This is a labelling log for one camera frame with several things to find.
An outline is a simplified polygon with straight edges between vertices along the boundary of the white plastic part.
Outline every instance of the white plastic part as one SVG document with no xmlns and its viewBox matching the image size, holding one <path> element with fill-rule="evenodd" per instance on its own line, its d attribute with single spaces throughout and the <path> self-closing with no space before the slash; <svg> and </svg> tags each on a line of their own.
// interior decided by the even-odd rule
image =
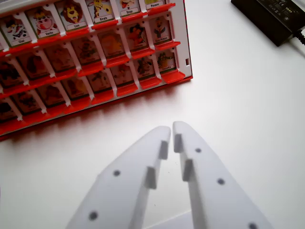
<svg viewBox="0 0 305 229">
<path fill-rule="evenodd" d="M 144 0 L 139 0 L 139 5 L 140 5 L 140 10 L 141 10 L 141 12 L 146 12 L 147 10 L 146 10 L 146 4 L 145 4 L 145 2 L 144 2 Z"/>
<path fill-rule="evenodd" d="M 21 79 L 23 80 L 23 85 L 28 85 L 29 84 L 29 79 L 27 77 L 27 75 L 25 74 L 24 70 L 22 69 L 22 67 L 20 66 L 20 64 L 18 63 L 18 61 L 16 60 L 15 57 L 11 57 L 7 60 L 7 62 L 9 64 L 12 64 L 16 70 L 18 71 Z"/>
<path fill-rule="evenodd" d="M 126 63 L 125 65 L 130 67 L 130 71 L 132 73 L 133 81 L 137 85 L 138 89 L 141 88 L 140 83 L 139 83 L 139 79 L 138 79 L 138 74 L 137 74 L 137 72 L 135 70 L 133 61 L 128 61 L 128 63 Z"/>
<path fill-rule="evenodd" d="M 106 64 L 107 64 L 106 57 L 105 57 L 105 54 L 104 54 L 102 45 L 101 45 L 101 43 L 100 43 L 100 40 L 99 40 L 97 34 L 93 34 L 93 35 L 91 35 L 91 36 L 88 36 L 88 39 L 89 39 L 90 41 L 93 41 L 93 42 L 94 42 L 95 47 L 96 47 L 96 49 L 97 49 L 97 52 L 99 53 L 100 59 L 101 59 L 103 65 L 106 66 Z"/>
<path fill-rule="evenodd" d="M 65 30 L 65 27 L 62 24 L 61 18 L 59 17 L 59 14 L 56 10 L 56 7 L 55 7 L 54 3 L 49 3 L 48 6 L 44 5 L 43 8 L 45 10 L 51 12 L 52 17 L 54 18 L 54 20 L 56 22 L 59 33 L 61 34 L 61 36 L 65 36 L 66 35 L 66 30 Z"/>
<path fill-rule="evenodd" d="M 67 229 L 141 229 L 149 189 L 156 189 L 171 130 L 148 132 L 100 173 Z"/>
<path fill-rule="evenodd" d="M 119 21 L 118 25 L 120 25 L 122 23 L 122 20 L 121 20 L 120 12 L 119 12 L 119 9 L 118 9 L 118 5 L 116 4 L 116 0 L 110 0 L 110 4 L 111 4 L 111 7 L 112 7 L 114 17 L 115 17 L 116 20 Z"/>
<path fill-rule="evenodd" d="M 14 14 L 13 17 L 16 19 L 20 19 L 22 21 L 22 24 L 26 28 L 27 32 L 29 33 L 30 38 L 32 39 L 32 43 L 37 43 L 37 37 L 36 34 L 27 18 L 24 12 L 19 12 L 17 14 Z"/>
<path fill-rule="evenodd" d="M 76 68 L 77 72 L 79 72 L 81 70 L 81 63 L 77 58 L 77 55 L 71 45 L 71 42 L 64 42 L 61 44 L 61 46 L 69 51 L 69 54 L 75 64 L 75 68 Z"/>
<path fill-rule="evenodd" d="M 154 68 L 154 72 L 155 72 L 156 76 L 159 79 L 162 79 L 161 74 L 160 74 L 160 70 L 159 70 L 159 67 L 158 67 L 158 61 L 157 61 L 156 54 L 154 53 L 151 56 L 148 56 L 148 59 L 152 60 L 152 64 L 153 64 L 153 68 Z"/>
<path fill-rule="evenodd" d="M 41 59 L 44 63 L 44 66 L 46 67 L 46 69 L 50 73 L 50 77 L 54 77 L 55 76 L 55 71 L 54 71 L 49 59 L 47 58 L 46 54 L 44 53 L 44 51 L 42 49 L 39 49 L 39 48 L 37 48 L 37 49 L 34 48 L 33 54 L 41 57 Z"/>
<path fill-rule="evenodd" d="M 71 105 L 71 100 L 69 99 L 65 89 L 63 88 L 62 84 L 60 82 L 55 82 L 54 86 L 58 88 L 58 90 L 60 91 L 63 99 L 66 102 L 66 106 L 70 106 Z"/>
<path fill-rule="evenodd" d="M 89 97 L 92 100 L 94 98 L 93 90 L 90 86 L 90 83 L 88 82 L 88 79 L 86 76 L 80 77 L 80 79 L 83 81 L 84 85 L 86 86 L 87 92 L 89 93 Z"/>
<path fill-rule="evenodd" d="M 33 89 L 30 90 L 29 93 L 34 97 L 34 99 L 36 100 L 36 102 L 38 103 L 39 107 L 41 108 L 41 112 L 44 114 L 47 112 L 47 108 L 44 105 L 43 101 L 41 100 L 41 98 L 39 97 L 39 95 L 37 94 L 37 92 Z"/>
<path fill-rule="evenodd" d="M 4 98 L 3 101 L 7 102 L 10 105 L 11 109 L 18 117 L 17 120 L 18 121 L 22 120 L 22 114 L 18 109 L 18 107 L 15 105 L 15 103 L 9 97 Z"/>
<path fill-rule="evenodd" d="M 0 44 L 2 45 L 4 52 L 6 52 L 10 49 L 8 43 L 6 42 L 4 36 L 2 35 L 1 32 L 0 32 Z"/>
<path fill-rule="evenodd" d="M 122 40 L 122 43 L 123 43 L 125 53 L 128 56 L 128 58 L 131 59 L 132 55 L 130 53 L 130 49 L 129 49 L 129 46 L 128 46 L 128 41 L 127 41 L 127 38 L 126 38 L 126 35 L 125 35 L 125 32 L 124 32 L 124 27 L 120 27 L 119 30 L 115 30 L 115 32 L 121 36 L 121 40 Z"/>
<path fill-rule="evenodd" d="M 196 131 L 187 123 L 174 122 L 173 137 L 183 181 L 189 184 L 195 229 L 272 229 Z"/>
<path fill-rule="evenodd" d="M 102 72 L 107 74 L 107 77 L 109 79 L 110 85 L 111 85 L 112 90 L 113 90 L 113 96 L 116 98 L 117 97 L 116 92 L 117 92 L 118 89 L 116 87 L 116 84 L 115 84 L 114 78 L 112 76 L 111 70 L 109 68 L 106 68 L 105 70 L 102 70 Z"/>
</svg>

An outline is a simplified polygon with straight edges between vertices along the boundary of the red plastic base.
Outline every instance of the red plastic base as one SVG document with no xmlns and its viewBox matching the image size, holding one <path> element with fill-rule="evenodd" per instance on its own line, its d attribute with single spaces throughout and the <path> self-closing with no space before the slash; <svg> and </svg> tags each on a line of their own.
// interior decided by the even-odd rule
<svg viewBox="0 0 305 229">
<path fill-rule="evenodd" d="M 102 105 L 99 105 L 99 106 L 95 106 L 95 107 L 91 107 L 91 108 L 88 108 L 86 110 L 82 110 L 82 111 L 79 111 L 79 112 L 76 112 L 76 113 L 73 113 L 73 114 L 69 114 L 67 116 L 62 116 L 62 117 L 58 117 L 56 119 L 53 119 L 53 120 L 48 120 L 47 122 L 44 122 L 44 123 L 40 123 L 38 125 L 33 125 L 33 126 L 29 126 L 27 128 L 24 128 L 22 130 L 18 130 L 20 128 L 23 128 L 25 126 L 27 126 L 27 124 L 25 122 L 22 122 L 22 121 L 17 121 L 17 120 L 12 120 L 12 121 L 8 121 L 8 122 L 5 122 L 3 124 L 0 125 L 0 134 L 3 134 L 7 131 L 14 131 L 14 130 L 18 130 L 18 131 L 15 131 L 15 132 L 12 132 L 12 133 L 9 133 L 9 134 L 6 134 L 6 135 L 3 135 L 3 136 L 0 136 L 0 141 L 3 141 L 5 139 L 8 139 L 8 138 L 11 138 L 11 137 L 14 137 L 14 136 L 18 136 L 18 135 L 22 135 L 24 133 L 28 133 L 29 131 L 33 131 L 35 129 L 38 129 L 38 128 L 43 128 L 44 126 L 48 126 L 48 125 L 51 125 L 53 123 L 56 123 L 58 122 L 59 120 L 65 120 L 65 119 L 68 119 L 68 118 L 72 118 L 72 117 L 76 117 L 76 116 L 80 116 L 81 114 L 85 114 L 85 113 L 88 113 L 90 111 L 94 111 L 94 110 L 97 110 L 97 109 L 101 109 L 101 106 L 105 107 L 105 106 L 111 106 L 113 104 L 116 104 L 116 103 L 120 103 L 122 100 L 127 100 L 127 99 L 132 99 L 132 98 L 136 98 L 136 97 L 140 97 L 140 96 L 143 96 L 144 94 L 148 94 L 148 93 L 153 93 L 155 91 L 159 91 L 159 90 L 162 90 L 164 88 L 167 88 L 167 87 L 171 87 L 172 85 L 175 85 L 175 84 L 179 84 L 179 83 L 183 83 L 183 82 L 186 82 L 186 81 L 189 81 L 193 78 L 193 76 L 188 76 L 180 81 L 177 81 L 177 82 L 174 82 L 172 84 L 165 84 L 165 85 L 162 85 L 160 87 L 155 87 L 155 88 L 152 88 L 148 91 L 145 91 L 143 93 L 137 93 L 137 94 L 132 94 L 128 97 L 125 97 L 125 98 L 120 98 L 120 99 L 117 99 L 117 100 L 114 100 L 114 101 L 111 101 L 111 102 L 108 102 L 106 104 L 102 104 Z M 11 127 L 10 130 L 6 130 L 5 127 L 8 126 L 8 127 Z"/>
<path fill-rule="evenodd" d="M 114 97 L 114 95 L 113 95 L 112 89 L 105 91 L 105 92 L 100 92 L 100 93 L 94 94 L 94 98 L 91 101 L 91 104 L 94 105 L 94 104 L 103 103 L 105 101 L 112 99 L 113 97 Z"/>
<path fill-rule="evenodd" d="M 126 17 L 122 18 L 122 22 L 125 23 L 125 22 L 129 22 L 129 21 L 137 20 L 137 19 L 142 18 L 144 15 L 147 15 L 147 12 L 144 12 L 144 13 L 139 12 L 139 13 L 136 13 L 136 14 L 133 14 L 130 16 L 126 16 Z"/>
<path fill-rule="evenodd" d="M 131 52 L 131 54 L 132 54 L 132 58 L 135 60 L 135 59 L 142 58 L 144 56 L 149 56 L 151 54 L 154 54 L 155 52 L 156 52 L 155 50 L 153 50 L 151 48 L 147 48 L 147 49 Z"/>
<path fill-rule="evenodd" d="M 163 44 L 156 45 L 155 48 L 156 48 L 156 50 L 161 51 L 161 50 L 176 47 L 179 44 L 181 44 L 181 42 L 170 41 L 170 42 L 166 42 L 166 43 L 163 43 Z"/>
<path fill-rule="evenodd" d="M 149 10 L 147 10 L 147 12 L 148 12 L 149 16 L 152 16 L 157 13 L 162 13 L 162 12 L 168 11 L 171 7 L 174 7 L 175 5 L 176 5 L 176 3 L 168 3 L 168 4 L 165 4 L 162 6 L 150 8 Z"/>
<path fill-rule="evenodd" d="M 100 30 L 100 29 L 104 29 L 106 27 L 116 25 L 118 22 L 119 22 L 118 20 L 112 20 L 112 21 L 103 22 L 103 23 L 100 23 L 100 24 L 97 24 L 97 25 L 93 25 L 93 26 L 91 26 L 91 28 L 93 30 Z"/>
<path fill-rule="evenodd" d="M 172 72 L 161 74 L 161 77 L 162 77 L 162 79 L 164 79 L 164 81 L 166 83 L 174 83 L 174 82 L 183 80 L 185 77 L 185 74 L 178 71 L 178 69 L 176 69 Z"/>
<path fill-rule="evenodd" d="M 76 112 L 76 111 L 82 110 L 85 107 L 89 106 L 90 101 L 91 101 L 91 99 L 90 99 L 89 96 L 81 98 L 81 99 L 78 99 L 78 100 L 75 100 L 75 101 L 71 101 L 71 105 L 68 106 L 63 111 L 63 113 L 64 114 L 69 114 L 69 113 L 72 113 L 72 112 Z"/>
<path fill-rule="evenodd" d="M 97 73 L 101 70 L 103 70 L 104 66 L 103 63 L 101 61 L 95 62 L 95 63 L 91 63 L 85 66 L 81 67 L 80 72 L 78 73 L 78 77 L 82 77 L 85 75 L 91 75 L 93 73 Z"/>
<path fill-rule="evenodd" d="M 154 76 L 152 78 L 148 78 L 146 80 L 140 80 L 139 83 L 141 85 L 141 87 L 143 89 L 146 89 L 146 88 L 150 88 L 150 87 L 153 87 L 153 86 L 156 86 L 158 85 L 159 83 L 161 83 L 162 80 L 159 79 L 157 76 Z"/>
<path fill-rule="evenodd" d="M 126 95 L 129 93 L 132 93 L 134 91 L 138 90 L 138 87 L 135 83 L 123 86 L 123 87 L 118 87 L 118 91 L 116 93 L 117 96 L 122 96 L 122 95 Z"/>
<path fill-rule="evenodd" d="M 7 131 L 13 131 L 27 126 L 27 123 L 24 121 L 18 121 L 13 119 L 0 124 L 0 134 L 3 134 Z"/>
<path fill-rule="evenodd" d="M 125 54 L 123 56 L 114 57 L 111 59 L 107 59 L 106 68 L 111 68 L 129 61 L 128 56 Z"/>
</svg>

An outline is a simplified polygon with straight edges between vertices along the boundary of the cartoon animal picture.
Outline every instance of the cartoon animal picture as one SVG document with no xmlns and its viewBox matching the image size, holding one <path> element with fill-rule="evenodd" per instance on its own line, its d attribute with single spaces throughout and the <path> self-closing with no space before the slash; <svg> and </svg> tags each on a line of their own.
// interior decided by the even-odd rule
<svg viewBox="0 0 305 229">
<path fill-rule="evenodd" d="M 126 66 L 125 64 L 119 65 L 119 72 L 117 75 L 114 75 L 113 77 L 115 79 L 120 79 L 122 80 L 123 83 L 126 82 L 126 71 L 129 70 L 129 67 Z"/>
<path fill-rule="evenodd" d="M 64 3 L 61 15 L 65 18 L 67 22 L 76 24 L 80 22 L 82 18 L 82 10 L 81 7 L 74 3 L 72 0 L 67 0 Z"/>
<path fill-rule="evenodd" d="M 171 56 L 166 56 L 166 54 L 163 52 L 158 57 L 158 66 L 159 68 L 165 68 L 168 66 L 167 60 L 172 59 Z"/>
<path fill-rule="evenodd" d="M 5 113 L 12 111 L 8 103 L 0 103 L 0 114 L 4 115 Z"/>
<path fill-rule="evenodd" d="M 82 44 L 79 46 L 79 49 L 81 50 L 80 58 L 85 60 L 91 58 L 92 55 L 97 52 L 94 42 L 90 41 L 88 38 L 84 38 L 81 41 Z"/>
<path fill-rule="evenodd" d="M 37 11 L 34 12 L 34 19 L 36 20 L 38 35 L 42 32 L 57 29 L 54 18 L 45 13 L 41 8 L 38 8 Z"/>
<path fill-rule="evenodd" d="M 67 64 L 70 65 L 72 62 L 69 53 L 67 53 L 67 50 L 62 47 L 57 47 L 56 49 L 54 49 L 53 54 L 54 55 L 52 56 L 53 57 L 52 61 L 54 61 L 57 64 L 60 64 L 61 66 Z"/>
<path fill-rule="evenodd" d="M 22 38 L 28 36 L 24 25 L 18 24 L 13 17 L 11 17 L 9 21 L 5 22 L 5 26 L 7 28 L 7 32 L 12 34 L 14 40 L 20 37 Z"/>
<path fill-rule="evenodd" d="M 107 82 L 106 76 L 102 76 L 102 74 L 100 72 L 94 73 L 93 75 L 94 75 L 94 77 L 91 79 L 92 82 L 94 82 L 96 80 L 99 80 L 101 84 L 104 84 L 104 82 Z"/>
<path fill-rule="evenodd" d="M 146 4 L 152 4 L 152 3 L 156 3 L 158 1 L 160 1 L 160 0 L 145 0 L 145 3 Z"/>
<path fill-rule="evenodd" d="M 144 74 L 145 72 L 150 70 L 150 66 L 152 66 L 152 62 L 146 61 L 144 57 L 142 57 L 140 60 L 138 60 L 139 67 L 138 67 L 138 73 Z"/>
<path fill-rule="evenodd" d="M 0 75 L 2 76 L 3 80 L 17 80 L 20 75 L 14 65 L 9 64 L 7 62 L 2 61 L 0 64 Z"/>
<path fill-rule="evenodd" d="M 130 27 L 128 38 L 133 40 L 133 45 L 136 46 L 138 44 L 144 43 L 144 36 L 142 35 L 144 27 L 141 27 L 139 23 L 135 26 Z"/>
<path fill-rule="evenodd" d="M 163 20 L 161 18 L 156 19 L 156 29 L 153 30 L 155 34 L 157 34 L 157 38 L 161 38 L 161 34 L 165 32 L 166 28 L 163 25 Z"/>
<path fill-rule="evenodd" d="M 103 9 L 107 14 L 112 14 L 112 9 L 110 5 L 103 4 L 103 2 L 109 2 L 109 0 L 93 0 L 87 6 L 94 5 L 94 18 L 100 16 L 100 11 Z"/>
<path fill-rule="evenodd" d="M 101 37 L 101 43 L 103 49 L 105 49 L 108 55 L 112 55 L 115 52 L 122 52 L 121 37 L 118 34 L 108 33 Z"/>
<path fill-rule="evenodd" d="M 32 55 L 27 60 L 27 69 L 30 73 L 45 70 L 44 63 L 40 56 Z"/>
<path fill-rule="evenodd" d="M 48 85 L 46 89 L 46 101 L 52 101 L 62 99 L 62 95 L 57 87 L 54 87 L 52 85 Z"/>
<path fill-rule="evenodd" d="M 75 82 L 73 82 L 73 80 L 68 80 L 67 84 L 68 84 L 68 87 L 69 87 L 69 89 L 71 91 L 71 94 L 78 94 L 78 93 L 82 92 L 82 91 L 77 89 L 77 87 L 75 85 Z"/>
<path fill-rule="evenodd" d="M 36 107 L 36 100 L 31 94 L 26 92 L 18 93 L 19 102 L 25 105 L 27 108 Z"/>
<path fill-rule="evenodd" d="M 135 0 L 120 0 L 120 5 L 123 9 L 127 8 L 130 9 L 130 7 L 135 3 Z"/>
</svg>

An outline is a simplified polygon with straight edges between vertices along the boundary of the screw hole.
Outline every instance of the screw hole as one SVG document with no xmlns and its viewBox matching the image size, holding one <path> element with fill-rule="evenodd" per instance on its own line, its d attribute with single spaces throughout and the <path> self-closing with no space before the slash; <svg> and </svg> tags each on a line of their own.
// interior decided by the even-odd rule
<svg viewBox="0 0 305 229">
<path fill-rule="evenodd" d="M 217 180 L 217 183 L 220 184 L 220 185 L 224 185 L 224 179 L 219 178 L 219 179 Z"/>
<path fill-rule="evenodd" d="M 90 220 L 92 220 L 92 221 L 93 221 L 93 220 L 96 220 L 97 217 L 98 217 L 98 214 L 97 214 L 96 211 L 90 212 L 90 214 L 89 214 L 89 219 L 90 219 Z"/>
<path fill-rule="evenodd" d="M 119 176 L 120 174 L 121 174 L 121 172 L 120 172 L 119 170 L 115 170 L 115 171 L 113 172 L 113 175 L 114 175 L 115 177 Z"/>
<path fill-rule="evenodd" d="M 255 223 L 250 223 L 249 224 L 250 229 L 258 229 L 257 225 Z"/>
</svg>

